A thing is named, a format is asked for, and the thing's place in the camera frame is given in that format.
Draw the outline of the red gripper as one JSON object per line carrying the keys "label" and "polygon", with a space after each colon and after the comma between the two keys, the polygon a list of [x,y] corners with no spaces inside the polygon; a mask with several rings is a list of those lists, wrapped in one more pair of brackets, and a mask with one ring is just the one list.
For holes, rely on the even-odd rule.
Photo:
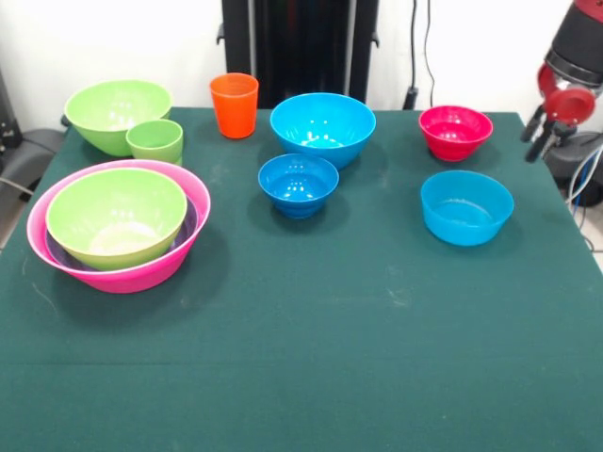
{"label": "red gripper", "polygon": [[525,154],[528,163],[535,162],[555,137],[556,121],[579,125],[595,111],[596,95],[593,89],[560,77],[546,64],[541,66],[537,82],[544,101],[536,107],[520,135],[522,142],[531,143]]}

